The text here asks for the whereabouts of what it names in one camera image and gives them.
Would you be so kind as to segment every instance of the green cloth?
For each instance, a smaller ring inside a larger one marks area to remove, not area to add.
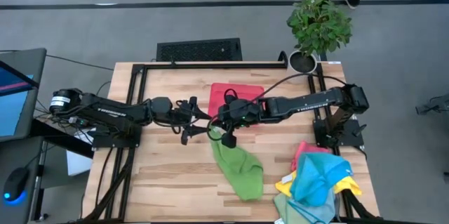
[[[279,193],[274,197],[274,205],[278,209],[279,217],[282,218],[284,224],[310,224],[310,222],[298,213],[287,201],[290,198],[283,194]]]
[[[213,138],[219,138],[221,133],[210,131]],[[263,168],[255,156],[246,150],[235,147],[228,148],[221,140],[210,141],[213,156],[224,176],[242,200],[260,199],[263,195]]]

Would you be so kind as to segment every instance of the computer mouse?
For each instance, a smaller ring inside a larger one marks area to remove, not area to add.
[[[16,200],[24,191],[27,178],[27,168],[17,168],[11,172],[3,188],[3,198],[10,202]]]

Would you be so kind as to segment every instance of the blue light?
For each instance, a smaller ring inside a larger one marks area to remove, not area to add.
[[[18,204],[22,203],[26,197],[27,197],[27,192],[23,191],[22,194],[20,194],[20,196],[17,199],[15,199],[11,202],[8,200],[4,200],[4,201],[5,201],[5,204],[7,204],[7,205],[17,206]]]

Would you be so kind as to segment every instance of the plant pot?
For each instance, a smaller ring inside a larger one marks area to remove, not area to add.
[[[287,75],[291,76],[298,73],[312,73],[315,71],[318,62],[315,55],[304,56],[301,51],[293,51],[288,56]],[[304,77],[294,77],[288,81],[293,84],[302,82]]]

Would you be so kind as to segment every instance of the red cloth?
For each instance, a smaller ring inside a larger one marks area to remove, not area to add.
[[[317,147],[315,145],[306,143],[302,141],[300,143],[300,146],[296,150],[295,158],[292,160],[292,165],[290,167],[291,171],[296,171],[296,164],[297,159],[300,158],[301,153],[303,152],[323,152],[323,153],[329,153],[330,151],[324,147]]]
[[[225,104],[224,95],[227,89],[234,89],[239,98],[252,100],[264,92],[262,86],[250,86],[245,84],[221,84],[213,83],[210,87],[209,109],[208,114],[215,116],[218,113],[218,108]],[[233,95],[232,91],[228,91],[227,95]]]

